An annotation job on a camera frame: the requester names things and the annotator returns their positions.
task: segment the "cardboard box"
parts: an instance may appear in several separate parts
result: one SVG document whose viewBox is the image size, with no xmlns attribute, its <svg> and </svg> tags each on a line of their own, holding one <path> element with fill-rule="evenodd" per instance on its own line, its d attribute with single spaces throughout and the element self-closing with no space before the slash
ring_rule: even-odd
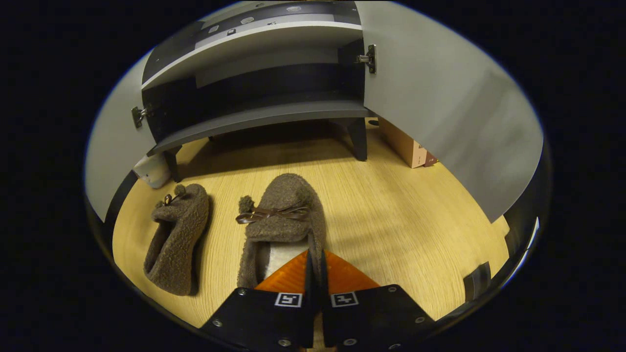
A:
<svg viewBox="0 0 626 352">
<path fill-rule="evenodd" d="M 381 135 L 393 150 L 411 167 L 432 166 L 439 160 L 391 122 L 378 118 Z"/>
</svg>

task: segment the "brown leather bow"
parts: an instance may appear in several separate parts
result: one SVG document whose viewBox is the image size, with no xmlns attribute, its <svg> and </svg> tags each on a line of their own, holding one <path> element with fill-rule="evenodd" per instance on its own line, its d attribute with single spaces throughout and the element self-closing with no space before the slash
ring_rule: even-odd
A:
<svg viewBox="0 0 626 352">
<path fill-rule="evenodd" d="M 284 207 L 282 209 L 263 209 L 252 207 L 253 212 L 245 212 L 239 214 L 238 217 L 235 218 L 239 224 L 249 224 L 251 222 L 257 222 L 262 219 L 266 219 L 270 216 L 280 216 L 285 219 L 293 219 L 298 221 L 306 220 L 309 217 L 310 208 L 308 207 L 298 207 L 300 202 L 290 205 L 288 207 Z"/>
<path fill-rule="evenodd" d="M 176 196 L 174 196 L 174 198 L 172 198 L 171 194 L 166 195 L 165 199 L 160 200 L 159 203 L 156 204 L 156 207 L 159 208 L 170 205 L 174 199 L 178 198 L 179 195 L 180 194 L 177 194 Z"/>
</svg>

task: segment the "wooden floor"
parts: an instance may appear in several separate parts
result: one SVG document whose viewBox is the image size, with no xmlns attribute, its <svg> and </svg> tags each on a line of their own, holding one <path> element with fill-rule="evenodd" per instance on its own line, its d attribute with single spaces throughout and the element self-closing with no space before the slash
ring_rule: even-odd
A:
<svg viewBox="0 0 626 352">
<path fill-rule="evenodd" d="M 119 268 L 147 296 L 196 327 L 236 287 L 244 225 L 235 221 L 243 195 L 259 200 L 272 179 L 303 176 L 317 190 L 327 221 L 327 249 L 380 285 L 399 284 L 433 318 L 464 303 L 463 277 L 489 261 L 495 275 L 508 259 L 506 220 L 490 224 L 446 167 L 409 168 L 367 124 L 368 160 L 359 162 L 347 135 L 327 125 L 273 126 L 188 143 L 178 153 L 182 184 L 211 197 L 208 233 L 196 258 L 199 290 L 179 297 L 153 285 L 143 260 L 157 224 L 150 213 L 173 193 L 137 181 L 113 234 Z M 277 132 L 283 140 L 276 140 Z M 319 334 L 316 346 L 323 346 Z"/>
</svg>

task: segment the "cabinet leg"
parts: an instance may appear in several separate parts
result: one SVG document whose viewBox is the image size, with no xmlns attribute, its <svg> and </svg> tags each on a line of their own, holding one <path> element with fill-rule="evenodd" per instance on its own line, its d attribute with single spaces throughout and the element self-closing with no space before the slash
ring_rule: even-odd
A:
<svg viewBox="0 0 626 352">
<path fill-rule="evenodd" d="M 348 126 L 348 134 L 354 146 L 354 156 L 358 161 L 367 160 L 367 135 L 365 132 L 365 118 L 355 118 Z"/>
<path fill-rule="evenodd" d="M 167 167 L 170 169 L 172 178 L 176 183 L 182 181 L 182 179 L 180 178 L 180 174 L 178 173 L 178 163 L 176 162 L 176 153 L 178 152 L 178 149 L 180 148 L 170 149 L 163 152 Z"/>
</svg>

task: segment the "cabinet shelf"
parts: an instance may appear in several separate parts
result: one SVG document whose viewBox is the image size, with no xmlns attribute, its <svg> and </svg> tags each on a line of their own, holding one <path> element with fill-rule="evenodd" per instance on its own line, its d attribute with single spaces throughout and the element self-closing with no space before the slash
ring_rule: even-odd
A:
<svg viewBox="0 0 626 352">
<path fill-rule="evenodd" d="M 148 152 L 148 156 L 194 140 L 244 128 L 283 122 L 369 116 L 373 116 L 373 113 L 363 107 L 362 99 L 339 91 L 271 96 L 246 102 L 219 115 L 208 116 L 204 122 L 174 132 L 155 145 Z"/>
<path fill-rule="evenodd" d="M 295 47 L 340 48 L 361 37 L 361 25 L 333 21 L 295 21 L 254 28 L 194 49 L 147 79 L 141 89 L 188 78 L 200 70 L 255 53 Z"/>
</svg>

